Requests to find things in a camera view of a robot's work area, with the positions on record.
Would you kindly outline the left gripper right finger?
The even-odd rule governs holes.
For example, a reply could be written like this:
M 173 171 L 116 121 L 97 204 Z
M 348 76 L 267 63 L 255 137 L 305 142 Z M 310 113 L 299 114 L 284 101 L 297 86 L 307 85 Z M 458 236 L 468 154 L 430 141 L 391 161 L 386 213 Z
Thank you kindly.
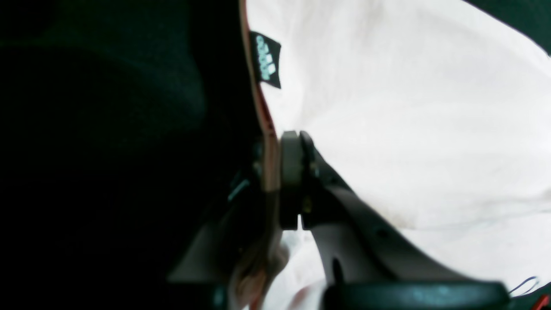
M 505 310 L 498 281 L 435 261 L 348 186 L 305 132 L 281 137 L 280 224 L 310 231 L 327 281 L 321 310 Z

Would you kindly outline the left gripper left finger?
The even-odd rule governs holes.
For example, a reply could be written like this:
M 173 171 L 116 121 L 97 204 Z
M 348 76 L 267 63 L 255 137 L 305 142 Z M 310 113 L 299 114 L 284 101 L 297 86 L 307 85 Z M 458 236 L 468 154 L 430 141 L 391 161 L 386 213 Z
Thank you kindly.
M 242 310 L 281 271 L 281 148 L 256 145 L 251 165 L 223 196 L 168 275 L 170 310 Z

